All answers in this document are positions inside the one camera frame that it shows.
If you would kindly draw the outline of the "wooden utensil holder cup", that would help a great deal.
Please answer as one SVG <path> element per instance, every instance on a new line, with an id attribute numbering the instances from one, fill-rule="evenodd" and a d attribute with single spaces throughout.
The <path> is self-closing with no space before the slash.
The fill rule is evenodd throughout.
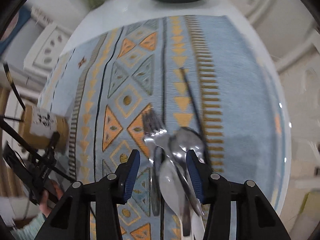
<path id="1" fill-rule="evenodd" d="M 67 144 L 69 128 L 64 116 L 56 115 L 34 105 L 26 105 L 21 114 L 18 134 L 33 148 L 44 150 L 53 133 L 58 132 L 60 138 L 56 148 L 64 150 Z"/>

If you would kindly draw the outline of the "white dining chair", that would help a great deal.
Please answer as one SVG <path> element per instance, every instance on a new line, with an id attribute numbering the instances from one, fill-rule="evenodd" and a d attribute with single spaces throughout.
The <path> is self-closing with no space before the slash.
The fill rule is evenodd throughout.
<path id="1" fill-rule="evenodd" d="M 36 76 L 47 78 L 72 33 L 71 29 L 55 22 L 48 24 L 25 56 L 23 69 Z"/>

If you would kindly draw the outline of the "silver metal fork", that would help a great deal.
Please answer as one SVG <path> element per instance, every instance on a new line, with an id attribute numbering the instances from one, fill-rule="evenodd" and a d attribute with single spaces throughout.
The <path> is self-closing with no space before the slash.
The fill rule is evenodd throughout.
<path id="1" fill-rule="evenodd" d="M 143 125 L 145 131 L 146 141 L 153 142 L 154 145 L 160 147 L 165 155 L 167 156 L 167 160 L 171 164 L 172 172 L 177 176 L 178 181 L 182 185 L 182 210 L 180 212 L 180 223 L 181 223 L 181 239 L 189 239 L 192 237 L 191 233 L 191 214 L 189 210 L 189 200 L 188 194 L 190 191 L 188 190 L 188 183 L 185 175 L 183 175 L 180 171 L 181 166 L 175 160 L 175 157 L 170 149 L 170 134 L 166 130 L 163 125 L 163 122 L 157 116 L 156 112 L 153 108 L 147 110 L 143 114 Z"/>

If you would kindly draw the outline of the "silver metal spoon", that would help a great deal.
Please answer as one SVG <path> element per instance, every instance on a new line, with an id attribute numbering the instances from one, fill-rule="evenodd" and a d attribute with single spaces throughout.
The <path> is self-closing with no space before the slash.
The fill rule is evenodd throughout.
<path id="1" fill-rule="evenodd" d="M 194 188 L 187 168 L 187 152 L 193 150 L 199 161 L 204 161 L 204 142 L 200 136 L 189 127 L 181 127 L 169 139 L 169 150 L 171 153 L 172 170 L 176 177 L 179 191 L 184 195 L 187 206 L 191 207 L 198 215 L 203 215 L 201 204 L 196 199 Z"/>

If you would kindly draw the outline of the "black chopstick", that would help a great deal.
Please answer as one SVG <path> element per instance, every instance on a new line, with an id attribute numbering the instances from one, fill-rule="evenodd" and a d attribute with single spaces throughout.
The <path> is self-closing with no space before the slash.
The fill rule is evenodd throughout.
<path id="1" fill-rule="evenodd" d="M 206 143 L 206 139 L 204 137 L 204 132 L 203 132 L 203 126 L 202 126 L 202 121 L 200 119 L 200 115 L 199 115 L 199 111 L 197 109 L 197 106 L 196 106 L 196 103 L 195 103 L 195 99 L 194 99 L 194 96 L 193 96 L 193 93 L 192 93 L 192 90 L 191 90 L 191 87 L 189 85 L 189 82 L 188 82 L 188 78 L 187 78 L 187 75 L 185 73 L 185 69 L 183 67 L 180 67 L 180 73 L 183 77 L 183 80 L 184 80 L 184 83 L 186 85 L 186 88 L 187 88 L 187 91 L 188 91 L 188 94 L 189 94 L 189 98 L 191 100 L 191 103 L 192 103 L 192 106 L 193 106 L 193 111 L 194 111 L 194 114 L 195 114 L 195 118 L 196 118 L 196 122 L 197 122 L 197 127 L 199 129 L 199 137 L 201 139 L 201 141 L 203 142 L 204 144 L 204 162 L 210 167 L 212 168 L 212 164 L 211 164 L 211 161 L 210 161 L 210 157 L 209 157 L 209 153 L 208 153 L 208 146 L 207 146 L 207 143 Z"/>

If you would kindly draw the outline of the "white ceramic soup spoon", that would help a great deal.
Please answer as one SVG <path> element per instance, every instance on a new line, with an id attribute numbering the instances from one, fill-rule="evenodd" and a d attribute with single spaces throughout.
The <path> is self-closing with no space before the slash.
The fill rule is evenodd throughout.
<path id="1" fill-rule="evenodd" d="M 176 171 L 168 159 L 166 159 L 160 167 L 159 187 L 166 204 L 174 213 L 172 218 L 176 228 L 172 228 L 172 231 L 178 237 L 177 239 L 203 239 L 205 229 L 202 218 L 198 216 L 191 207 L 189 208 L 191 213 L 190 236 L 183 236 L 182 212 L 184 192 L 178 181 Z"/>

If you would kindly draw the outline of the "blue patterned woven table mat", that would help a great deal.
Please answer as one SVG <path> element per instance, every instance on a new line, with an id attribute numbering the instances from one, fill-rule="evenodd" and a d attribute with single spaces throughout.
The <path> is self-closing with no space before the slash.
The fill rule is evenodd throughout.
<path id="1" fill-rule="evenodd" d="M 69 175 L 98 181 L 137 149 L 132 197 L 118 206 L 124 239 L 177 239 L 174 213 L 151 209 L 151 152 L 142 114 L 151 108 L 169 132 L 197 129 L 185 69 L 212 168 L 257 182 L 274 207 L 283 182 L 283 136 L 272 76 L 225 16 L 171 16 L 108 31 L 62 55 L 39 106 L 65 116 Z"/>

